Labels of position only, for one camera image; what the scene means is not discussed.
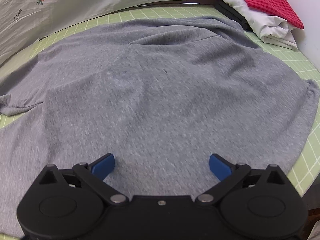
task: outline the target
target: white wall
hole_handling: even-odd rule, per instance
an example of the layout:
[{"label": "white wall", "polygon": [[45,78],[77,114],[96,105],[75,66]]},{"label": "white wall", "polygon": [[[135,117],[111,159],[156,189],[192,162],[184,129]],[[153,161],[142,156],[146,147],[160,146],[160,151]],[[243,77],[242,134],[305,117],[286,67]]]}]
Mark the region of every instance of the white wall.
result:
[{"label": "white wall", "polygon": [[292,34],[299,50],[320,70],[320,0],[287,0],[304,25]]}]

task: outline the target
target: white folded cloth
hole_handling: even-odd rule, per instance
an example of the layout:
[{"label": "white folded cloth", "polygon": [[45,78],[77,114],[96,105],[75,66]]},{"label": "white folded cloth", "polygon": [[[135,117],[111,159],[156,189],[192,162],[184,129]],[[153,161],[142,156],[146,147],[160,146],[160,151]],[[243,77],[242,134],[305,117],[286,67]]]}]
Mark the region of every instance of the white folded cloth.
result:
[{"label": "white folded cloth", "polygon": [[223,0],[240,13],[248,22],[253,32],[264,43],[271,43],[289,49],[297,49],[297,43],[291,30],[295,26],[287,20],[249,8],[245,0]]}]

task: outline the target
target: blue gripper pad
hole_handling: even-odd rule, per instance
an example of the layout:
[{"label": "blue gripper pad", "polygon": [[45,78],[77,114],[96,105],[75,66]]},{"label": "blue gripper pad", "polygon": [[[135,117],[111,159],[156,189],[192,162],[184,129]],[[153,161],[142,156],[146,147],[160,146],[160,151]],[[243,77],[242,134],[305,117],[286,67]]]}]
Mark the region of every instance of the blue gripper pad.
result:
[{"label": "blue gripper pad", "polygon": [[215,155],[211,155],[209,159],[209,167],[212,173],[220,180],[224,180],[226,177],[231,175],[231,167],[223,163]]},{"label": "blue gripper pad", "polygon": [[92,163],[91,173],[99,179],[104,180],[115,167],[115,158],[112,154],[107,154]]}]

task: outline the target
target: gray fabric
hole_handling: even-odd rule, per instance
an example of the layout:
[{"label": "gray fabric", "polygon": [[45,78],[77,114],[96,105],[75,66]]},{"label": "gray fabric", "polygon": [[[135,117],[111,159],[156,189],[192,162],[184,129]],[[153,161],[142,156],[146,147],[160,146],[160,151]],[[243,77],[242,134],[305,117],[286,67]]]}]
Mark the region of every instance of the gray fabric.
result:
[{"label": "gray fabric", "polygon": [[319,100],[231,20],[141,19],[92,28],[39,53],[0,85],[0,231],[48,163],[71,168],[111,152],[106,179],[133,194],[193,197],[215,185],[217,153],[254,168],[292,168]]}]

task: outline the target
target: red checkered cloth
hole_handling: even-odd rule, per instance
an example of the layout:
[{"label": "red checkered cloth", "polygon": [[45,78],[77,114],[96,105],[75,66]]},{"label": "red checkered cloth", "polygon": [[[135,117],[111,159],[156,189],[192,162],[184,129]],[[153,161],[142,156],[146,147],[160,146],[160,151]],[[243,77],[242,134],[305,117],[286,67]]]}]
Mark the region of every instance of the red checkered cloth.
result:
[{"label": "red checkered cloth", "polygon": [[293,26],[304,29],[303,23],[287,0],[245,0],[245,2],[250,8],[281,17],[287,20]]}]

